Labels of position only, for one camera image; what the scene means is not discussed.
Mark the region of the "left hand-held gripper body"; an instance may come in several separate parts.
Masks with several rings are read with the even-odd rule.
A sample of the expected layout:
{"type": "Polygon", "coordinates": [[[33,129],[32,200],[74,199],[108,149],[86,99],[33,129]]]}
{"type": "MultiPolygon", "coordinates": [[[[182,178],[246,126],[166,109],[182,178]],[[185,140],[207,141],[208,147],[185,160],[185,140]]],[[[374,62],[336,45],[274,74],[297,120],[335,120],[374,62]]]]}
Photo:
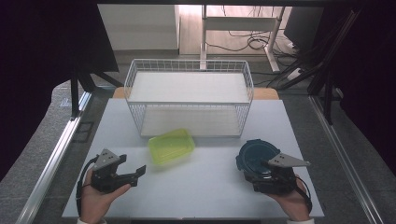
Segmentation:
{"type": "Polygon", "coordinates": [[[98,155],[97,161],[92,168],[91,186],[103,193],[111,193],[116,189],[130,184],[135,187],[137,182],[128,182],[127,175],[118,175],[120,156],[109,149],[104,148],[98,155]]]}

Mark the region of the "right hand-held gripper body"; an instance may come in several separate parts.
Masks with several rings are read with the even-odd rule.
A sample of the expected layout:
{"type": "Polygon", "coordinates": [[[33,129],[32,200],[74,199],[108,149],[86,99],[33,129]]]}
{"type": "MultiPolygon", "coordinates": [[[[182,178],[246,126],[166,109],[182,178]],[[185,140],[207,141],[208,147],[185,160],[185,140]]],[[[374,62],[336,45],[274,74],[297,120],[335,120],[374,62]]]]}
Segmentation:
{"type": "Polygon", "coordinates": [[[300,190],[293,168],[310,165],[309,161],[297,159],[284,153],[279,153],[268,163],[272,168],[272,177],[264,179],[260,185],[253,186],[253,188],[260,193],[275,195],[286,195],[294,190],[300,190]]]}

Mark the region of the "round dark blue lidded container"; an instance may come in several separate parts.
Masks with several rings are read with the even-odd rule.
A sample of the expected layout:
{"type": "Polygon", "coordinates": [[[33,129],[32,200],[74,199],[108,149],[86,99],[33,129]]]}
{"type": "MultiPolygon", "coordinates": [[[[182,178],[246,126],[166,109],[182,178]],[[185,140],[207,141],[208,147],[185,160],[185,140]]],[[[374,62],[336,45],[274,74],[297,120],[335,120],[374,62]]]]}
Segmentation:
{"type": "Polygon", "coordinates": [[[261,161],[269,161],[280,153],[274,145],[261,139],[248,140],[236,156],[236,166],[239,171],[260,175],[263,179],[272,177],[272,169],[261,166],[261,161]]]}

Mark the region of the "green plastic food container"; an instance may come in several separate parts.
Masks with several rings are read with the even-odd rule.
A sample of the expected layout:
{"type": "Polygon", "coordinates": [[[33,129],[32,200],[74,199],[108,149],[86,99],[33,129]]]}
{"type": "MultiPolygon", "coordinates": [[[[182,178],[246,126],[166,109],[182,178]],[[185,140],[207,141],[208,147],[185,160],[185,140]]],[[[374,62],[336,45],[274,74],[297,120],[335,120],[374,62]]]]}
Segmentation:
{"type": "Polygon", "coordinates": [[[155,164],[164,164],[193,152],[195,143],[186,129],[177,129],[150,138],[148,149],[155,164]]]}

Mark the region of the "white wire rack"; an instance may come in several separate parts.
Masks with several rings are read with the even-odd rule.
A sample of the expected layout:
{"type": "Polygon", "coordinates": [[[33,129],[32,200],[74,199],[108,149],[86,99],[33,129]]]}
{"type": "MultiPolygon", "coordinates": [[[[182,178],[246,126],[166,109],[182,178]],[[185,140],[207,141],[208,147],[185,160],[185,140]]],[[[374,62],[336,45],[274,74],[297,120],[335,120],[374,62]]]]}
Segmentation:
{"type": "Polygon", "coordinates": [[[135,59],[124,97],[140,135],[238,137],[254,96],[246,61],[135,59]]]}

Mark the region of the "person's left hand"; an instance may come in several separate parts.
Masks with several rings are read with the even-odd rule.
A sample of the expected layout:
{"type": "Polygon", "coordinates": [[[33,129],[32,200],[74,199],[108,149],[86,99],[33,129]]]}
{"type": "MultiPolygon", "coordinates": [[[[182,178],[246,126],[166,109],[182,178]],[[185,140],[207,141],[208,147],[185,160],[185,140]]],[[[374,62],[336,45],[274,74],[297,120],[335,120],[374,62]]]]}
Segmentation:
{"type": "Polygon", "coordinates": [[[130,184],[126,184],[114,192],[105,194],[91,186],[92,169],[89,169],[82,188],[81,193],[81,214],[79,218],[83,220],[98,220],[105,219],[105,215],[110,208],[110,205],[121,195],[127,192],[130,184]]]}

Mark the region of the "person's right hand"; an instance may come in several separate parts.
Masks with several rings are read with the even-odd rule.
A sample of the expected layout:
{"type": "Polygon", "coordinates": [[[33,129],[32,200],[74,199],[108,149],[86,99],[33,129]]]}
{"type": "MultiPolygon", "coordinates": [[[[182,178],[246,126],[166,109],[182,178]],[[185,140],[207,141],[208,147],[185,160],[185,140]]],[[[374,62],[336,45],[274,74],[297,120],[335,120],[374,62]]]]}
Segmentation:
{"type": "Polygon", "coordinates": [[[288,216],[288,219],[303,221],[312,218],[309,215],[304,197],[296,190],[286,195],[268,194],[268,197],[280,205],[284,213],[288,216]]]}

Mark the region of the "wooden board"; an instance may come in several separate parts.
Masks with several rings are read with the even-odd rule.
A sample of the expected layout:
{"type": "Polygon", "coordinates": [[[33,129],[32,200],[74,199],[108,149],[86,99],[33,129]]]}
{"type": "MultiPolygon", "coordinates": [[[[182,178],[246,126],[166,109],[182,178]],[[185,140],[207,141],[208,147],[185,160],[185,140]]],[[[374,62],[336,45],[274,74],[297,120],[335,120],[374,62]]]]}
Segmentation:
{"type": "MultiPolygon", "coordinates": [[[[124,97],[124,88],[119,87],[116,88],[113,93],[114,98],[123,98],[124,97]]],[[[278,93],[275,89],[272,88],[255,88],[254,89],[254,100],[279,100],[278,93]]]]}

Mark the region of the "black metal stand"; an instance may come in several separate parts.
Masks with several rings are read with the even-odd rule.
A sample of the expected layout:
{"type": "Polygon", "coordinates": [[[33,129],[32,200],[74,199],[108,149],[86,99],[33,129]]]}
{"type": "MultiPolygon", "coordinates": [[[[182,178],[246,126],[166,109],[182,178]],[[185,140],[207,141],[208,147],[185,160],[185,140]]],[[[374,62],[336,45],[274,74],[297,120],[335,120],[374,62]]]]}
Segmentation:
{"type": "Polygon", "coordinates": [[[117,81],[114,77],[106,74],[98,68],[92,65],[87,65],[86,67],[78,68],[72,73],[70,78],[70,89],[71,89],[71,120],[78,117],[80,113],[79,109],[79,98],[78,98],[78,86],[88,93],[95,91],[96,85],[92,79],[92,74],[98,76],[104,81],[115,87],[121,87],[122,83],[117,81]]]}
{"type": "Polygon", "coordinates": [[[309,95],[318,95],[324,90],[322,117],[332,125],[332,88],[333,72],[331,65],[334,63],[335,55],[342,47],[345,39],[353,26],[355,20],[359,17],[360,12],[355,8],[349,8],[331,29],[326,38],[311,51],[308,52],[311,62],[308,69],[302,72],[293,80],[287,81],[276,87],[277,91],[286,90],[306,79],[312,77],[310,84],[306,88],[309,95]]]}

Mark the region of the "white power strip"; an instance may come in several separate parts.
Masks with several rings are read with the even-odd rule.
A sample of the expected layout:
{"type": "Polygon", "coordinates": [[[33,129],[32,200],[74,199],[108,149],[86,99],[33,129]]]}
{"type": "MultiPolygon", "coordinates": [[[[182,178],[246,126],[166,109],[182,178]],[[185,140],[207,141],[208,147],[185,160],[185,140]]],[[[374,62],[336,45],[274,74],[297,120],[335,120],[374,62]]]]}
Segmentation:
{"type": "Polygon", "coordinates": [[[304,72],[303,68],[296,68],[287,76],[287,80],[293,80],[293,79],[297,78],[303,72],[304,72]]]}

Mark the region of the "white cabinet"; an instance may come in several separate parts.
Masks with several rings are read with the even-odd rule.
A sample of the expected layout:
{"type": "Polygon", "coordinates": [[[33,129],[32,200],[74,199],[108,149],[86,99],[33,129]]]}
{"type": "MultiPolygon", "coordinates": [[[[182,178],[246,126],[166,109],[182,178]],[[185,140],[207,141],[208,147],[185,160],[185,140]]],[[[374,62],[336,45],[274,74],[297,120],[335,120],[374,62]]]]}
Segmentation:
{"type": "Polygon", "coordinates": [[[177,5],[99,5],[114,50],[179,49],[177,5]]]}

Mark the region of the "aluminium rail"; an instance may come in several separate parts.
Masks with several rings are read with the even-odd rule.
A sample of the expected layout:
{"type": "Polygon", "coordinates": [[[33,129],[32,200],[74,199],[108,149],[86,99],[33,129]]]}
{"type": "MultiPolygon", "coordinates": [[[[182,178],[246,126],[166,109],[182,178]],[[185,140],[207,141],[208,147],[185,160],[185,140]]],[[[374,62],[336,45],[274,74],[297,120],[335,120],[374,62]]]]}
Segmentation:
{"type": "Polygon", "coordinates": [[[71,118],[64,128],[55,148],[49,157],[40,177],[38,178],[32,193],[30,194],[26,204],[24,205],[21,213],[15,222],[15,224],[32,224],[41,204],[45,199],[52,179],[63,160],[65,152],[71,143],[71,139],[80,124],[81,117],[92,98],[92,94],[88,92],[83,92],[80,97],[78,97],[78,107],[77,114],[74,118],[71,118]]]}
{"type": "Polygon", "coordinates": [[[360,176],[358,175],[338,134],[336,133],[334,127],[329,123],[329,121],[326,120],[325,116],[323,115],[324,109],[320,104],[319,99],[316,96],[309,96],[308,100],[313,106],[324,132],[328,136],[332,148],[346,173],[346,177],[350,183],[350,186],[357,196],[357,199],[368,221],[370,224],[384,224],[384,220],[381,217],[369,190],[365,187],[360,176]]]}

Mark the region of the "white desk frame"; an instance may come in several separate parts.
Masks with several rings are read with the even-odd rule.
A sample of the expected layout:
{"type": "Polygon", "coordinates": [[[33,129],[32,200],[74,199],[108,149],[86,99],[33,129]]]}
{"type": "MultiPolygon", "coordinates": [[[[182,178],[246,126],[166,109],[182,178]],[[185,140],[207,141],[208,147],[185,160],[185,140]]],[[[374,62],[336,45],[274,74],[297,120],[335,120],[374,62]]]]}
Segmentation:
{"type": "Polygon", "coordinates": [[[283,19],[285,7],[280,9],[279,14],[273,18],[261,17],[208,17],[206,5],[202,5],[202,42],[200,46],[200,59],[206,59],[206,32],[207,31],[254,31],[269,32],[269,40],[264,47],[268,62],[274,73],[280,69],[274,56],[274,44],[283,19]]]}

